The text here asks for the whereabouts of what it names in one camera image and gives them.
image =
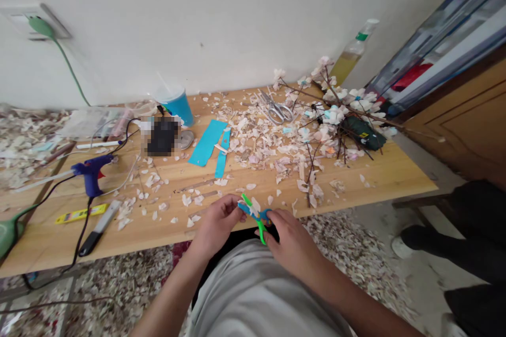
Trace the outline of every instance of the green scissors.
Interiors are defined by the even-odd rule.
[[[244,202],[246,203],[247,207],[244,206],[244,204],[239,203],[239,208],[241,208],[244,211],[244,213],[246,213],[248,216],[251,216],[255,219],[255,221],[257,222],[257,225],[258,225],[258,232],[260,234],[260,240],[262,241],[262,244],[266,245],[265,240],[264,240],[264,232],[267,232],[267,229],[265,229],[265,226],[264,226],[264,223],[262,222],[262,220],[268,221],[269,223],[271,222],[270,219],[267,217],[267,212],[271,211],[271,209],[266,209],[266,210],[261,211],[259,213],[260,217],[257,218],[257,217],[255,217],[253,212],[250,212],[250,210],[249,210],[249,208],[253,206],[253,203],[251,202],[251,200],[248,199],[246,194],[242,194],[242,198],[244,199]]]

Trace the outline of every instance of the plug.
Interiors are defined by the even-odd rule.
[[[30,16],[28,17],[28,23],[32,27],[34,31],[43,36],[49,37],[50,39],[54,39],[54,30],[50,24],[41,19],[39,16]]]

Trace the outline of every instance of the box cutter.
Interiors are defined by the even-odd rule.
[[[111,205],[109,205],[107,208],[107,211],[105,211],[104,215],[100,218],[95,229],[93,229],[93,232],[91,232],[86,241],[84,241],[83,247],[79,250],[79,256],[86,256],[93,251],[96,244],[100,240],[100,237],[102,237],[104,230],[116,215],[116,211],[119,209],[120,205],[120,201],[112,201]]]

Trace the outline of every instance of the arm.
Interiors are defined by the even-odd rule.
[[[268,212],[279,243],[264,232],[274,258],[292,275],[333,306],[359,337],[423,337],[406,321],[376,302],[320,253],[309,233],[291,213]]]
[[[237,207],[239,196],[226,195],[205,211],[190,247],[132,331],[138,336],[178,336],[188,306],[209,260],[225,244],[232,228],[246,215]]]

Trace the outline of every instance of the white shoe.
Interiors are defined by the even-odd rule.
[[[392,240],[391,247],[395,255],[397,255],[401,259],[409,258],[411,255],[413,255],[414,252],[412,248],[408,247],[402,241],[401,236],[397,236]]]
[[[468,337],[468,335],[455,323],[451,313],[444,313],[441,322],[441,337]]]

